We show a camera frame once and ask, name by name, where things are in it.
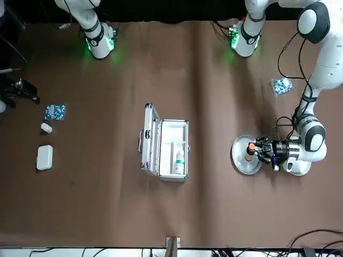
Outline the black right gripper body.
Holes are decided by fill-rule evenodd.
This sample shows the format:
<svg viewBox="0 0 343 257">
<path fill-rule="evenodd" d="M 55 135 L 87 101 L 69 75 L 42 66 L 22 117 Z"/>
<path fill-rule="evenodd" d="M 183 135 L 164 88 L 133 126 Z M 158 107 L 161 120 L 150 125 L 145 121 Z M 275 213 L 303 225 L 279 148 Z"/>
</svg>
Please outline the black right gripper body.
<svg viewBox="0 0 343 257">
<path fill-rule="evenodd" d="M 1 84 L 1 101 L 4 102 L 4 96 L 13 96 L 12 84 Z"/>
</svg>

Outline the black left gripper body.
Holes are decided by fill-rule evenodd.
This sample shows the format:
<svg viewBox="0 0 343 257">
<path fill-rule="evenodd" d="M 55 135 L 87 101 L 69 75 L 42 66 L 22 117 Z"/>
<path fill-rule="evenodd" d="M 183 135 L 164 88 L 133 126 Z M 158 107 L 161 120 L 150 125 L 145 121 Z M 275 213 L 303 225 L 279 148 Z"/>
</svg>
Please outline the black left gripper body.
<svg viewBox="0 0 343 257">
<path fill-rule="evenodd" d="M 272 157 L 288 158 L 289 156 L 289 142 L 288 141 L 271 141 Z"/>
</svg>

